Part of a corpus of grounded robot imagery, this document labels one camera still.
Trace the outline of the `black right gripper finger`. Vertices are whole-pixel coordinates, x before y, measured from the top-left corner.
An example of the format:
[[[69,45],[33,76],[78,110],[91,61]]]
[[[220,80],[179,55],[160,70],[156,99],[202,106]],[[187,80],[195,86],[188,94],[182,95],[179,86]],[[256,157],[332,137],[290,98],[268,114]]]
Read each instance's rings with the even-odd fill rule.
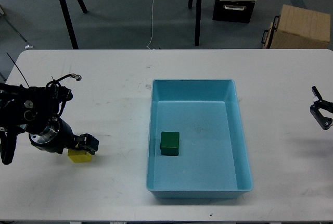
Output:
[[[313,100],[313,104],[310,106],[310,113],[323,130],[328,130],[332,126],[332,118],[325,117],[321,110],[332,114],[332,102],[324,100],[316,86],[312,86],[311,89],[314,98],[317,98],[317,100]]]

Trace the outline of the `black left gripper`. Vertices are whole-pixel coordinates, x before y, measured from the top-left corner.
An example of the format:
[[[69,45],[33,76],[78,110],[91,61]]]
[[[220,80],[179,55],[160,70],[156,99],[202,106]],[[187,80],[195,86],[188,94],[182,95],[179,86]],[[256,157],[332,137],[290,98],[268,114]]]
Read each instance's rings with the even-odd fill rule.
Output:
[[[73,134],[71,127],[59,118],[50,122],[41,133],[30,133],[31,144],[42,151],[62,154],[65,148],[86,151],[95,154],[99,148],[99,140],[91,134]]]

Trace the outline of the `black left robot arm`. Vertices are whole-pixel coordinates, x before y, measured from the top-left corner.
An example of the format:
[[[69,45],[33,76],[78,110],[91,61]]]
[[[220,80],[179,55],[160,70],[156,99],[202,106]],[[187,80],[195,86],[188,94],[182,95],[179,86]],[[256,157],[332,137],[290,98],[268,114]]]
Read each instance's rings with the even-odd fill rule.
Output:
[[[44,87],[1,84],[1,161],[12,163],[17,136],[28,133],[31,145],[49,153],[62,154],[64,149],[94,155],[99,141],[85,133],[75,135],[61,119],[72,91],[60,84],[65,78],[80,81],[79,74],[70,73],[48,82]]]

